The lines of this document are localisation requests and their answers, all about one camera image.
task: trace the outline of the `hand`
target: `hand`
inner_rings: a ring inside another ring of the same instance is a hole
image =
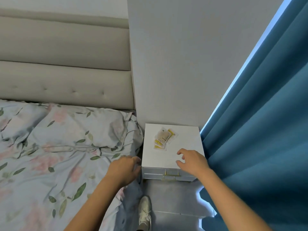
[[[185,163],[180,160],[176,161],[180,169],[194,175],[196,178],[199,178],[200,174],[210,169],[206,158],[195,150],[181,148],[177,154],[183,154],[182,159],[185,160]]]
[[[139,175],[141,166],[136,167],[135,170],[134,168],[136,163],[140,161],[141,159],[137,156],[121,156],[120,159],[111,162],[105,178],[111,178],[119,183],[119,189],[127,186]]]

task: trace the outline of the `shoe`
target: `shoe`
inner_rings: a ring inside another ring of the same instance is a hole
[[[143,196],[139,202],[139,225],[144,223],[145,225],[149,225],[149,230],[152,227],[152,219],[151,219],[151,212],[152,206],[150,198],[147,196]]]

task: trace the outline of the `teal curtain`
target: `teal curtain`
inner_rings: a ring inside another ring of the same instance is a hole
[[[291,1],[201,138],[210,167],[273,230],[308,230],[308,0]],[[219,214],[202,228],[227,230]]]

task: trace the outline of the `pillow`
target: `pillow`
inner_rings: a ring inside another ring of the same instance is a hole
[[[1,100],[0,131],[2,141],[7,141],[9,144],[22,142],[47,113],[46,108],[35,104]]]
[[[28,137],[30,145],[47,152],[120,151],[132,113],[79,106],[52,105],[48,115]]]

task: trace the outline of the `white wall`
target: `white wall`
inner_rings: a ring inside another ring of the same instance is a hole
[[[283,0],[128,0],[138,123],[202,128]]]
[[[0,0],[0,8],[128,19],[126,0]]]

